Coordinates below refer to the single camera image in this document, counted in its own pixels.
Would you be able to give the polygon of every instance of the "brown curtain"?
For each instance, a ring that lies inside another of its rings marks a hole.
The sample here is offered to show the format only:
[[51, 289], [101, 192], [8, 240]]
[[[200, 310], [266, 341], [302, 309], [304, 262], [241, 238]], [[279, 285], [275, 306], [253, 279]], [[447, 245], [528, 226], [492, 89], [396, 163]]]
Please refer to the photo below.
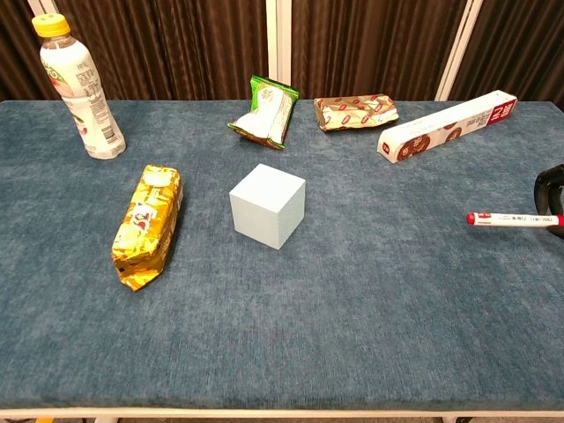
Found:
[[267, 75], [264, 0], [56, 0], [109, 99], [250, 98]]
[[41, 66], [27, 1], [0, 0], [0, 101], [58, 99]]
[[293, 0], [292, 86], [302, 97], [432, 100], [460, 0]]
[[564, 110], [564, 2], [487, 0], [450, 93], [468, 100], [500, 89]]

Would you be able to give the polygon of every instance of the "gold foil wrapper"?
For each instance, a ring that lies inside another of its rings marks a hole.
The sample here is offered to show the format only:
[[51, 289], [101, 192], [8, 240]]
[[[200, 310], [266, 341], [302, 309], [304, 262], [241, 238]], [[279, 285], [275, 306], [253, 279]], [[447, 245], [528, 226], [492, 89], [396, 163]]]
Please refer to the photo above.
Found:
[[384, 94], [315, 99], [314, 103], [321, 130], [372, 128], [399, 118], [394, 100]]
[[181, 202], [180, 173], [147, 165], [112, 245], [117, 274], [133, 291], [163, 271]]

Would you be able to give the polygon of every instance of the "white cardboard box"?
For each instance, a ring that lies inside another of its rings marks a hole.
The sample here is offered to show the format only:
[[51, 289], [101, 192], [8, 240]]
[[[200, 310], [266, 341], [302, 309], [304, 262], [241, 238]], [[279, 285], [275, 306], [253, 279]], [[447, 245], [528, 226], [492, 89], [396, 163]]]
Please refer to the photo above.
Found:
[[263, 164], [229, 193], [235, 231], [280, 249], [303, 220], [306, 181]]
[[516, 102], [515, 95], [493, 91], [383, 131], [377, 151], [397, 163], [507, 118]]

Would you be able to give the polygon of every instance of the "white bottle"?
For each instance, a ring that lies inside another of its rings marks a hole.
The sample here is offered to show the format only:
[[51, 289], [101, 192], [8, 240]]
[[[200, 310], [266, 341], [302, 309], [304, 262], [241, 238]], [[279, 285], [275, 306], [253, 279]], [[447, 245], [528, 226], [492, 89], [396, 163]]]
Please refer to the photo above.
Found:
[[32, 23], [43, 38], [43, 67], [72, 113], [86, 151], [95, 159], [113, 159], [125, 150], [125, 140], [109, 110], [88, 48], [71, 37], [63, 15], [39, 15]]

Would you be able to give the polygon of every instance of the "white marker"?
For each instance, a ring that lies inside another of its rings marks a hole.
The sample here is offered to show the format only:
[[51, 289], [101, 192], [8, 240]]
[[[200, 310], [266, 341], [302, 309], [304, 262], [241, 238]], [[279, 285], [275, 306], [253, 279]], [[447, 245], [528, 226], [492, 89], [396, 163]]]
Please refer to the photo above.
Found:
[[541, 216], [538, 214], [468, 213], [466, 221], [474, 226], [564, 226], [564, 216]]

